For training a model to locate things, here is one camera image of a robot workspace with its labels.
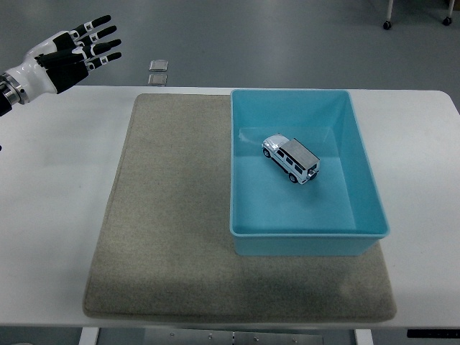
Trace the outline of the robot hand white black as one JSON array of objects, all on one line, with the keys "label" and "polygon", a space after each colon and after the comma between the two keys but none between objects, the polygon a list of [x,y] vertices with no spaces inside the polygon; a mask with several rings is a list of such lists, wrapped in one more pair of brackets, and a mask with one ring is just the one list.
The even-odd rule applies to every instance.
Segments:
[{"label": "robot hand white black", "polygon": [[44,93],[60,94],[87,78],[91,71],[119,59],[120,52],[110,52],[120,39],[101,40],[116,31],[105,26],[105,15],[74,29],[60,31],[29,50],[23,62],[1,74],[1,111],[11,111],[14,104],[27,104]]}]

